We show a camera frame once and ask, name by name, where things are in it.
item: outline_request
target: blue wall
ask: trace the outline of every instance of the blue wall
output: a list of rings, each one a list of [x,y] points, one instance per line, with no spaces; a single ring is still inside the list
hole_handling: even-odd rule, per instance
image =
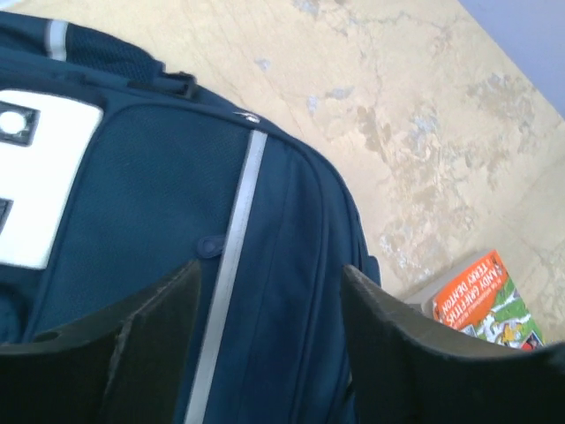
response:
[[[565,1],[459,1],[565,117]]]

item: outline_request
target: stone surface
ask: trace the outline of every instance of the stone surface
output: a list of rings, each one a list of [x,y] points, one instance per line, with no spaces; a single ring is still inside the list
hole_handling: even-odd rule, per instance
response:
[[[401,295],[499,250],[565,338],[565,124],[456,0],[25,0],[134,42],[324,154]]]

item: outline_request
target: navy blue backpack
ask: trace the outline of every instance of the navy blue backpack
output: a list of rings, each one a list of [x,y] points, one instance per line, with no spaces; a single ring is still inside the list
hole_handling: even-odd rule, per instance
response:
[[[345,264],[380,279],[328,161],[63,21],[0,13],[0,86],[0,343],[199,259],[176,422],[357,422],[340,280]]]

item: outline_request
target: white strip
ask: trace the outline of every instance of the white strip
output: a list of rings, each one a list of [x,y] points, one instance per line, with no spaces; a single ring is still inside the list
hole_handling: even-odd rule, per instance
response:
[[[69,23],[64,20],[50,20],[47,24],[45,34],[45,49],[50,58],[55,60],[67,60],[67,27]]]
[[[0,92],[0,101],[40,112],[30,146],[0,138],[0,199],[12,201],[0,232],[0,264],[45,269],[102,111],[63,97],[15,90]]]
[[[231,210],[230,226],[228,227],[226,244],[220,262],[220,270],[215,282],[214,297],[208,314],[191,397],[186,409],[185,424],[201,424],[204,421],[208,396],[214,379],[215,364],[222,343],[223,328],[230,307],[233,284],[236,280],[237,265],[244,244],[245,231],[251,213],[255,186],[257,185],[266,143],[267,135],[265,133],[259,131],[251,133],[247,156],[239,178],[236,200]]]

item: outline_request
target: white circle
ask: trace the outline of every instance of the white circle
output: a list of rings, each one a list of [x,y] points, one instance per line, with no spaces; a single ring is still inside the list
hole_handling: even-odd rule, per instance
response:
[[[0,130],[6,134],[14,135],[26,129],[26,117],[13,110],[0,114]]]

